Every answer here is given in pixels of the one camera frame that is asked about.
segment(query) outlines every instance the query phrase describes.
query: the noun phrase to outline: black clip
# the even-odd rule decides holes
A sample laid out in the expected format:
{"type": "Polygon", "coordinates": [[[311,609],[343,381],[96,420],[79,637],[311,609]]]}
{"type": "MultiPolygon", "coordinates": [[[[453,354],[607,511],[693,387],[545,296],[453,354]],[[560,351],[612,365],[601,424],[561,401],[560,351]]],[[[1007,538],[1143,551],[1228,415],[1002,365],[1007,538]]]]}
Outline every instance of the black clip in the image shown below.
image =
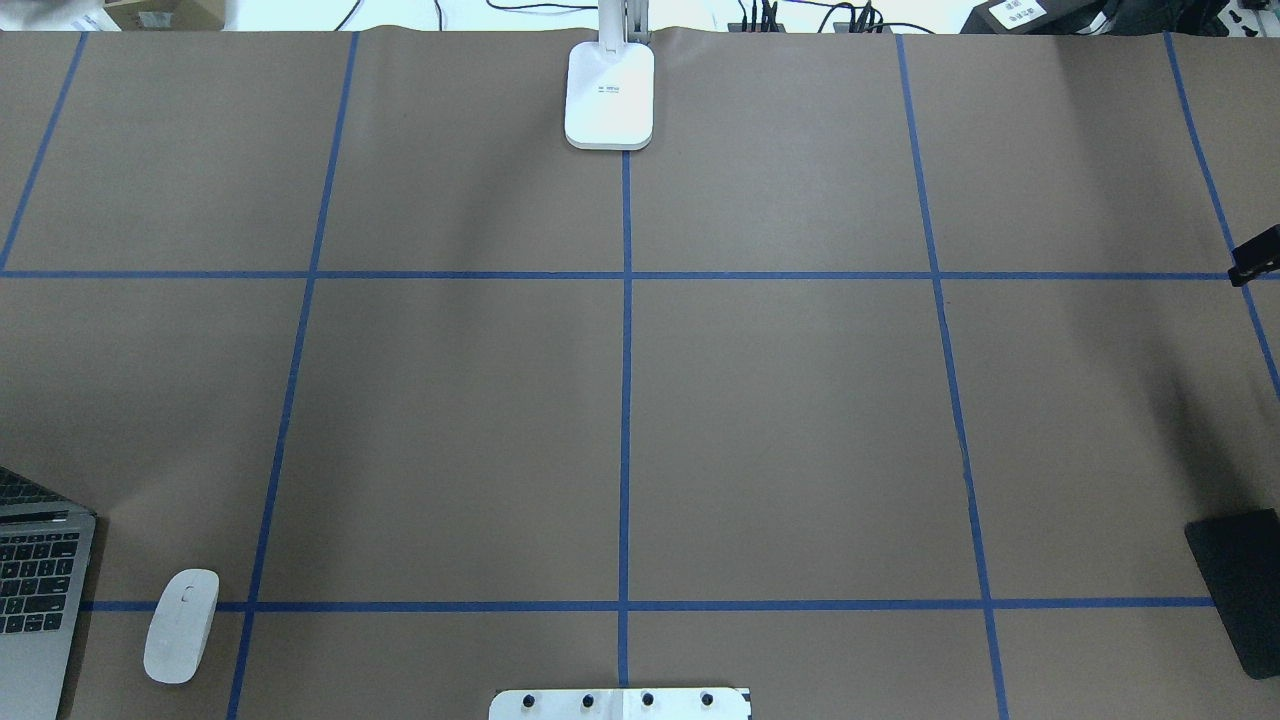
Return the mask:
{"type": "Polygon", "coordinates": [[[1262,234],[1231,251],[1235,266],[1226,272],[1231,287],[1240,287],[1258,275],[1280,268],[1280,225],[1262,231],[1262,234]]]}

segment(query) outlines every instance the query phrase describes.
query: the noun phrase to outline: grid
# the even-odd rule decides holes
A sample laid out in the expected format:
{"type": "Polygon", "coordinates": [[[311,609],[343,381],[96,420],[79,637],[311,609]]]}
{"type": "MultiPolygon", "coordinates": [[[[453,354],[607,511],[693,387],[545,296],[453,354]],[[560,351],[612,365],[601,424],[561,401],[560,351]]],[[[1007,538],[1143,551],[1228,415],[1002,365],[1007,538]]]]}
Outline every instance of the grid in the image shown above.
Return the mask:
{"type": "MultiPolygon", "coordinates": [[[[621,154],[620,186],[621,186],[621,214],[622,214],[622,266],[621,272],[538,272],[538,270],[321,270],[320,256],[324,247],[325,227],[329,215],[329,202],[333,193],[334,177],[338,172],[339,150],[343,140],[343,128],[347,117],[347,105],[352,88],[352,78],[356,69],[360,33],[351,36],[347,54],[344,76],[342,79],[342,92],[334,120],[333,140],[329,149],[328,165],[324,181],[324,190],[320,199],[319,215],[315,223],[315,234],[311,246],[310,264],[305,270],[15,270],[5,265],[15,243],[20,238],[23,215],[31,200],[33,188],[37,184],[41,165],[44,163],[50,142],[55,138],[59,115],[61,114],[68,92],[76,77],[77,68],[83,56],[88,35],[82,33],[76,46],[65,79],[58,94],[56,102],[49,118],[47,127],[36,151],[35,161],[27,176],[17,210],[5,237],[5,245],[0,251],[0,278],[96,278],[96,279],[283,279],[305,281],[301,313],[297,319],[296,334],[292,346],[292,357],[288,377],[285,379],[283,407],[279,415],[275,450],[271,461],[270,477],[265,487],[265,502],[262,506],[261,524],[257,536],[256,552],[253,556],[253,569],[250,580],[250,589],[246,601],[220,602],[218,610],[221,612],[243,614],[243,625],[236,661],[236,673],[232,683],[230,698],[228,701],[227,716],[236,717],[239,710],[241,691],[246,678],[248,657],[253,643],[253,621],[259,614],[275,612],[424,612],[424,614],[485,614],[485,612],[600,612],[613,614],[617,618],[617,676],[622,687],[630,684],[628,669],[628,642],[632,638],[630,620],[632,614],[643,612],[805,612],[805,611],[942,611],[942,610],[970,610],[982,611],[984,630],[991,660],[992,691],[996,698],[996,707],[1001,719],[1010,717],[1009,702],[1005,691],[1005,676],[1001,662],[1000,639],[996,626],[997,610],[1050,610],[1050,609],[1140,609],[1140,607],[1211,607],[1212,602],[1207,597],[1060,597],[1060,598],[1001,598],[993,597],[988,579],[986,548],[983,542],[982,519],[979,511],[979,498],[974,487],[974,469],[969,454],[969,439],[965,429],[965,413],[963,404],[963,388],[957,380],[956,361],[952,351],[952,337],[947,319],[945,282],[963,281],[1089,281],[1089,282],[1222,282],[1221,273],[1185,273],[1185,272],[954,272],[943,270],[938,260],[934,243],[933,218],[929,205],[929,193],[916,126],[915,105],[913,102],[913,86],[908,65],[906,47],[901,37],[896,38],[897,60],[900,65],[900,78],[902,101],[906,113],[908,132],[918,191],[920,223],[928,254],[928,272],[644,272],[636,270],[632,264],[632,184],[631,184],[631,154],[621,154]],[[260,600],[264,565],[266,562],[270,541],[273,516],[275,511],[276,492],[280,483],[282,468],[285,462],[285,450],[288,445],[289,425],[293,415],[294,393],[300,370],[305,365],[305,345],[311,315],[312,299],[319,283],[340,279],[397,279],[397,281],[548,281],[548,282],[575,282],[575,281],[604,281],[621,284],[622,290],[622,346],[621,352],[621,397],[618,398],[618,427],[620,427],[620,457],[618,457],[618,556],[617,556],[617,600],[611,601],[460,601],[460,602],[383,602],[383,601],[319,601],[319,602],[285,602],[260,600]],[[955,441],[959,445],[963,477],[965,482],[965,495],[968,500],[968,518],[972,536],[973,553],[975,560],[975,574],[979,587],[977,598],[901,598],[901,600],[723,600],[723,601],[643,601],[630,597],[630,539],[631,539],[631,407],[632,407],[632,306],[635,283],[646,282],[751,282],[751,281],[915,281],[928,282],[937,315],[938,342],[946,368],[946,379],[950,397],[951,419],[955,429],[955,441]]],[[[1178,95],[1181,101],[1187,131],[1194,149],[1196,159],[1203,173],[1206,191],[1212,201],[1216,219],[1221,227],[1222,238],[1228,250],[1234,247],[1226,215],[1219,197],[1219,191],[1210,170],[1208,161],[1201,145],[1196,128],[1192,108],[1184,87],[1181,69],[1174,47],[1172,37],[1165,36],[1165,46],[1169,54],[1169,63],[1178,95]]],[[[1245,310],[1257,336],[1260,351],[1265,359],[1267,372],[1271,378],[1272,389],[1280,396],[1280,374],[1268,346],[1263,323],[1260,318],[1251,288],[1242,288],[1245,310]]],[[[147,612],[154,610],[155,603],[146,601],[88,601],[83,610],[88,612],[147,612]]]]}

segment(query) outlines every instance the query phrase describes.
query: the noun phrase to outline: desk lamp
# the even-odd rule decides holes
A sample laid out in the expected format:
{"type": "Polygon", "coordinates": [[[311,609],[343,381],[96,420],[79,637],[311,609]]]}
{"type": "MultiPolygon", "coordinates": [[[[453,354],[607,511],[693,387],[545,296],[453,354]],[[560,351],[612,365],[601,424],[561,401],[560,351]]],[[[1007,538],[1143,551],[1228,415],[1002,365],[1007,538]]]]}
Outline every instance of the desk lamp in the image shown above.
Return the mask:
{"type": "Polygon", "coordinates": [[[600,37],[568,54],[564,137],[582,150],[640,150],[653,138],[649,0],[600,0],[600,37]]]}

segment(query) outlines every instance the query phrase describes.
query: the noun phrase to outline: metal plate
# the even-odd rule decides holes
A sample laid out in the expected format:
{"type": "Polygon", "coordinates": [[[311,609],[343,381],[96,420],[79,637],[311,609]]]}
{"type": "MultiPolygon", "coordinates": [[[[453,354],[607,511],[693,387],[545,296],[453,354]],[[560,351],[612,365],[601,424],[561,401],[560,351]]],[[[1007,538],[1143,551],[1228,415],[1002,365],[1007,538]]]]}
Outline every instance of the metal plate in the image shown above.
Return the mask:
{"type": "Polygon", "coordinates": [[[489,720],[749,720],[751,692],[735,688],[506,691],[489,720]]]}

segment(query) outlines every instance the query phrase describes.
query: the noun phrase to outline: blue tape line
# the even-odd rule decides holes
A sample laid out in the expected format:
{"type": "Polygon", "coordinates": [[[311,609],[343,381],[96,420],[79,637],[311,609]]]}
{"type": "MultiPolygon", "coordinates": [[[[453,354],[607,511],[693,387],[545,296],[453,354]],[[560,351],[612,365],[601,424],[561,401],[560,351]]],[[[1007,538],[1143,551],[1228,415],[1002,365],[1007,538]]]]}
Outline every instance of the blue tape line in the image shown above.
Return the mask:
{"type": "Polygon", "coordinates": [[[1000,659],[1000,639],[996,634],[996,614],[991,609],[991,582],[987,577],[987,553],[982,541],[982,520],[978,515],[978,493],[973,484],[973,464],[969,459],[969,437],[964,427],[964,410],[960,405],[960,384],[956,380],[955,356],[951,351],[951,328],[947,324],[946,300],[942,296],[942,275],[938,266],[938,251],[933,238],[933,215],[929,211],[929,191],[924,182],[924,159],[920,154],[920,138],[915,122],[915,102],[911,99],[911,76],[906,63],[906,45],[902,36],[895,36],[897,44],[897,64],[902,74],[902,102],[906,109],[906,127],[911,138],[911,161],[915,165],[915,187],[920,201],[920,218],[924,224],[924,243],[929,254],[929,272],[933,274],[933,304],[938,313],[938,332],[942,336],[942,357],[947,368],[947,387],[951,393],[951,418],[960,443],[960,460],[964,466],[965,492],[969,500],[969,530],[973,538],[973,555],[978,569],[978,585],[982,591],[983,619],[987,626],[987,647],[991,655],[991,676],[996,691],[996,708],[1001,720],[1009,720],[1009,700],[1005,693],[1005,670],[1000,659]]]}
{"type": "Polygon", "coordinates": [[[945,281],[1226,281],[1226,273],[1091,273],[1091,272],[984,272],[941,270],[945,281]]]}
{"type": "Polygon", "coordinates": [[[259,528],[257,550],[253,553],[253,574],[250,578],[248,587],[248,610],[244,612],[239,651],[236,655],[236,674],[232,678],[230,698],[227,702],[228,720],[234,720],[239,712],[241,689],[244,685],[244,669],[248,664],[250,643],[253,637],[253,606],[257,602],[259,589],[262,584],[262,566],[266,562],[266,546],[271,536],[271,516],[275,512],[275,493],[280,484],[280,468],[284,464],[284,443],[289,434],[293,396],[298,384],[298,366],[302,364],[302,348],[306,343],[307,323],[311,318],[311,300],[315,296],[316,269],[320,265],[325,222],[329,218],[329,197],[333,193],[333,178],[338,170],[338,151],[342,146],[342,128],[347,118],[347,101],[351,96],[351,78],[356,69],[356,50],[358,47],[360,33],[353,32],[351,35],[349,49],[347,50],[347,72],[342,81],[342,95],[338,99],[338,117],[333,126],[333,142],[329,146],[329,165],[325,170],[324,191],[320,196],[320,211],[316,215],[316,232],[311,245],[311,265],[307,286],[302,292],[302,309],[298,313],[298,328],[293,337],[293,357],[289,361],[289,377],[284,386],[284,402],[280,409],[280,425],[275,437],[271,474],[266,486],[266,498],[262,503],[262,523],[259,528]]]}
{"type": "Polygon", "coordinates": [[[259,602],[257,612],[616,612],[618,603],[603,601],[531,602],[259,602]]]}
{"type": "MultiPolygon", "coordinates": [[[[1178,101],[1183,105],[1183,119],[1187,122],[1187,133],[1192,138],[1192,149],[1196,151],[1196,161],[1199,163],[1201,174],[1204,176],[1204,187],[1208,188],[1208,197],[1213,204],[1213,214],[1217,215],[1217,224],[1222,231],[1222,240],[1226,242],[1228,252],[1235,250],[1235,241],[1231,238],[1231,227],[1226,222],[1226,213],[1222,210],[1222,200],[1217,193],[1217,183],[1213,182],[1213,172],[1210,170],[1208,158],[1204,155],[1204,146],[1201,145],[1199,131],[1196,129],[1196,118],[1192,115],[1192,102],[1187,96],[1187,85],[1183,82],[1183,69],[1178,64],[1178,50],[1174,47],[1174,36],[1165,31],[1165,51],[1169,54],[1169,67],[1174,72],[1174,85],[1178,87],[1178,101]]],[[[1267,374],[1271,377],[1271,389],[1280,398],[1280,370],[1276,369],[1275,357],[1271,355],[1271,343],[1267,333],[1262,328],[1258,318],[1257,305],[1253,302],[1253,292],[1248,287],[1240,288],[1244,305],[1249,310],[1249,322],[1253,323],[1253,334],[1258,338],[1258,347],[1262,348],[1262,360],[1267,365],[1267,374]]]]}
{"type": "Polygon", "coordinates": [[[49,114],[49,123],[45,126],[45,135],[36,147],[36,158],[31,161],[31,172],[27,173],[27,182],[22,186],[22,195],[18,197],[18,208],[13,211],[13,222],[9,223],[9,234],[4,238],[4,247],[0,249],[0,270],[9,263],[9,254],[13,243],[18,240],[18,228],[22,227],[22,217],[27,213],[27,202],[31,201],[31,192],[36,188],[36,177],[40,176],[40,167],[45,164],[45,152],[54,140],[54,128],[58,127],[58,118],[63,114],[63,105],[67,104],[67,94],[72,90],[72,81],[79,68],[81,58],[84,56],[84,45],[88,44],[88,33],[82,32],[76,42],[76,53],[72,54],[72,63],[67,67],[67,76],[63,78],[63,87],[58,91],[58,101],[54,102],[54,111],[49,114]]]}
{"type": "Polygon", "coordinates": [[[1138,607],[1213,607],[1211,597],[1046,597],[993,600],[996,610],[1091,610],[1138,607]]]}
{"type": "Polygon", "coordinates": [[[690,272],[649,272],[631,274],[637,281],[927,281],[933,275],[925,272],[736,272],[736,270],[690,270],[690,272]]]}
{"type": "Polygon", "coordinates": [[[980,610],[980,600],[655,600],[632,601],[635,612],[852,612],[877,610],[980,610]]]}
{"type": "Polygon", "coordinates": [[[305,279],[306,270],[4,270],[0,278],[26,279],[305,279]]]}
{"type": "MultiPolygon", "coordinates": [[[[617,612],[621,605],[612,600],[552,601],[260,601],[219,602],[218,612],[617,612]]],[[[636,600],[628,601],[630,612],[877,612],[937,610],[1093,610],[1143,607],[1213,607],[1213,598],[1194,596],[1171,597],[1048,597],[1000,598],[983,602],[978,598],[942,600],[636,600]]],[[[81,612],[155,612],[156,602],[147,600],[99,600],[81,603],[81,612]]]]}
{"type": "Polygon", "coordinates": [[[630,684],[631,598],[631,152],[622,152],[622,404],[618,456],[618,687],[630,684]]]}
{"type": "MultiPolygon", "coordinates": [[[[1096,273],[1036,270],[941,270],[945,281],[1134,281],[1221,282],[1225,273],[1096,273]]],[[[931,272],[634,272],[632,281],[931,281],[931,272]]],[[[626,273],[595,270],[0,270],[13,279],[461,279],[461,281],[625,281],[626,273]]],[[[1280,282],[1262,275],[1254,282],[1280,282]]]]}
{"type": "MultiPolygon", "coordinates": [[[[155,612],[154,600],[92,600],[81,602],[81,612],[155,612]]],[[[219,602],[214,610],[218,612],[244,612],[247,602],[219,602]]]]}
{"type": "Polygon", "coordinates": [[[623,273],[570,270],[319,270],[320,279],[621,281],[623,273]]]}

